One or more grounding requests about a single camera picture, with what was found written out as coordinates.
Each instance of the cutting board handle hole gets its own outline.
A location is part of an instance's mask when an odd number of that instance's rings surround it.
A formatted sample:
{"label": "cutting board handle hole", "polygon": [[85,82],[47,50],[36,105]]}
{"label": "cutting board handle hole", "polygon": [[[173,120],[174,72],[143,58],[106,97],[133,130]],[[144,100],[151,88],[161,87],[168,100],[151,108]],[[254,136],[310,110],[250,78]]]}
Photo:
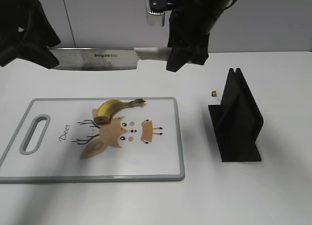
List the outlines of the cutting board handle hole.
{"label": "cutting board handle hole", "polygon": [[36,152],[50,123],[50,116],[41,114],[35,117],[20,145],[19,152],[29,155]]}

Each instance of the cutting board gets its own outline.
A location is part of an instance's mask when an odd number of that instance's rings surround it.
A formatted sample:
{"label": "cutting board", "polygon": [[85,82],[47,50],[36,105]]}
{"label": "cutting board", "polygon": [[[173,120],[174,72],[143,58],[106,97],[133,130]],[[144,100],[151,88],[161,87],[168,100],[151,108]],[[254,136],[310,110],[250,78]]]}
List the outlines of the cutting board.
{"label": "cutting board", "polygon": [[145,106],[117,112],[114,129],[126,130],[114,140],[119,148],[80,158],[100,135],[92,110],[110,99],[31,101],[0,159],[0,183],[182,180],[178,109],[171,97],[143,98]]}

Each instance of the black stand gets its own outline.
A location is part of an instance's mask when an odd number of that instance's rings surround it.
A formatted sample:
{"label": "black stand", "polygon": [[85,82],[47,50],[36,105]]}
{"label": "black stand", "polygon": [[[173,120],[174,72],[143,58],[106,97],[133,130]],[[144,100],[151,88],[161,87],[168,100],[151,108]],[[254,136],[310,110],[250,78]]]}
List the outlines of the black stand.
{"label": "black stand", "polygon": [[263,118],[240,70],[229,70],[221,105],[209,105],[223,162],[259,162],[255,141]]}

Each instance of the white tabletop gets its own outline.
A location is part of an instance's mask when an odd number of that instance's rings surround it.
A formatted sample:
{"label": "white tabletop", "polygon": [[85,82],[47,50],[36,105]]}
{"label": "white tabletop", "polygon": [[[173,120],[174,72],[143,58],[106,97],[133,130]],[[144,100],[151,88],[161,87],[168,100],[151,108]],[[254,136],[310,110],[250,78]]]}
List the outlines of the white tabletop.
{"label": "white tabletop", "polygon": [[[207,106],[240,67],[264,118],[258,163],[222,163]],[[177,73],[145,60],[134,71],[65,72],[23,60],[0,69],[0,152],[41,97],[177,99],[180,182],[0,185],[2,225],[312,224],[312,53],[210,54]]]}

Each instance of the white cutting board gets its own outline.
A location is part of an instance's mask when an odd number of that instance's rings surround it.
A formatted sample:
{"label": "white cutting board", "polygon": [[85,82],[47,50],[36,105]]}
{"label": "white cutting board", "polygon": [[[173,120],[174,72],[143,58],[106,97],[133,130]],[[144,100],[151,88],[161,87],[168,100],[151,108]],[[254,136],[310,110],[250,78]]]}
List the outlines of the white cutting board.
{"label": "white cutting board", "polygon": [[[0,160],[0,183],[183,179],[182,146],[174,98],[144,98],[144,107],[119,111],[114,118],[124,116],[120,127],[133,130],[122,135],[124,138],[118,138],[122,148],[109,146],[97,156],[80,159],[87,144],[78,145],[72,141],[87,140],[87,136],[98,134],[99,129],[90,128],[92,125],[89,124],[80,125],[78,122],[93,120],[92,109],[109,99],[111,98],[33,100]],[[136,98],[119,99],[127,102]],[[50,118],[42,141],[33,153],[22,154],[20,147],[27,131],[33,120],[41,115]],[[154,128],[162,127],[161,130],[155,130],[156,133],[163,133],[153,135],[152,142],[148,144],[141,141],[141,123],[147,119],[152,120]]]}

